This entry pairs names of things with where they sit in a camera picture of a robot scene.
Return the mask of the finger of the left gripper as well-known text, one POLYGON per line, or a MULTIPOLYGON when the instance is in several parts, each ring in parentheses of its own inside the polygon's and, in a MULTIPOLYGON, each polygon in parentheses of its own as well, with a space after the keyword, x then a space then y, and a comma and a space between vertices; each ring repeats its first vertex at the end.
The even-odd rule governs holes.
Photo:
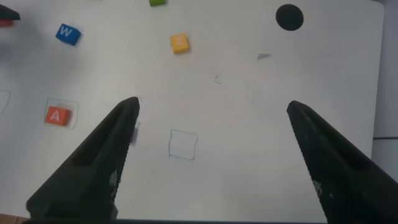
POLYGON ((20 20, 21 16, 18 12, 8 8, 7 6, 0 5, 0 20, 16 21, 20 20))

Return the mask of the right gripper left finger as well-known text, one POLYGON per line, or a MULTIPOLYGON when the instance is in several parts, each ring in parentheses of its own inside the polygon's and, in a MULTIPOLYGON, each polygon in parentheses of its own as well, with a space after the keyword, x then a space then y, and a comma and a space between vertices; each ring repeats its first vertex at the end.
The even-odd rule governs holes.
POLYGON ((139 110, 136 97, 118 103, 28 199, 30 217, 115 219, 114 200, 139 110))

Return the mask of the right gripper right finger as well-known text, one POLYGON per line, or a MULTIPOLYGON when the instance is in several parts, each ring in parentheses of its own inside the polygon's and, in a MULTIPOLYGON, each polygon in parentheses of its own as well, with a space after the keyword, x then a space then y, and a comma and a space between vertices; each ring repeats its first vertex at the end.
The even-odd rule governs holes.
POLYGON ((397 223, 397 182, 309 106, 287 113, 328 223, 397 223))

